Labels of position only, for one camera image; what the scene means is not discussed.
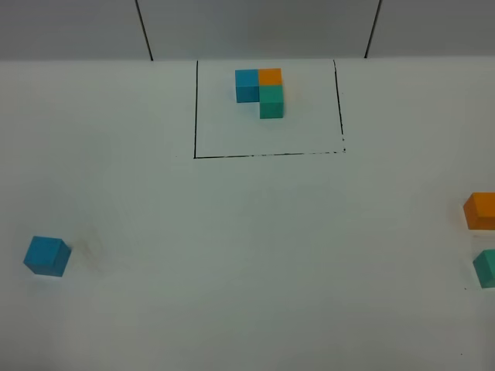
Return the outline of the green template block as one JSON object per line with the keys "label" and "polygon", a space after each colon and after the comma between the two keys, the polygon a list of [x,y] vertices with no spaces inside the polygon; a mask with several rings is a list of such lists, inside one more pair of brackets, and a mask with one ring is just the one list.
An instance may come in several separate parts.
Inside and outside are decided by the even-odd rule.
{"label": "green template block", "polygon": [[259,104],[260,119],[283,118],[285,113],[283,86],[260,86]]}

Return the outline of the blue template block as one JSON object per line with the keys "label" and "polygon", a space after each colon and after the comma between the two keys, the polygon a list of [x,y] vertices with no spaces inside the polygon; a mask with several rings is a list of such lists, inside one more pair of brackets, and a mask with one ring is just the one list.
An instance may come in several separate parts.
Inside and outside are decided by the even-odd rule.
{"label": "blue template block", "polygon": [[238,103],[256,103],[259,101],[258,70],[236,70],[235,91]]}

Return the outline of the orange template block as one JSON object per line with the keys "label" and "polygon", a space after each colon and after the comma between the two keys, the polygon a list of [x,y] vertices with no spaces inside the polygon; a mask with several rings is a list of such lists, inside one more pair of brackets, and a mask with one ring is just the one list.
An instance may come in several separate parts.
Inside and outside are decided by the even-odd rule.
{"label": "orange template block", "polygon": [[278,86],[283,84],[282,69],[259,69],[258,70],[259,86]]}

